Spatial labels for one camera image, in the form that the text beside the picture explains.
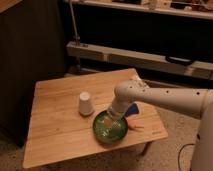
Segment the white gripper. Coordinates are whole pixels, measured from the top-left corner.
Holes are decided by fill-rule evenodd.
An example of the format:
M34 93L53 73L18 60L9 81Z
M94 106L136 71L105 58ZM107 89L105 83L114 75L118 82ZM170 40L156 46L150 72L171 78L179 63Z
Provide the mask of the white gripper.
M128 110L130 103L128 101L122 101L118 98L114 98L109 107L107 108L107 113L110 118L105 118L103 120L103 125L105 127L104 134L108 135L109 131L114 128L114 130L119 131L121 129L120 119L124 116L125 112Z

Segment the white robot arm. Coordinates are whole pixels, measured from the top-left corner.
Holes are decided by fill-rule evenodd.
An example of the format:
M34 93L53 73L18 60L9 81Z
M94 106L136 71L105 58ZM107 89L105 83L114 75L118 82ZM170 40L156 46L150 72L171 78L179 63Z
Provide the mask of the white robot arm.
M114 88L107 108L113 119L121 119L136 101L201 117L191 171L213 171L213 89L150 88L142 80L127 80Z

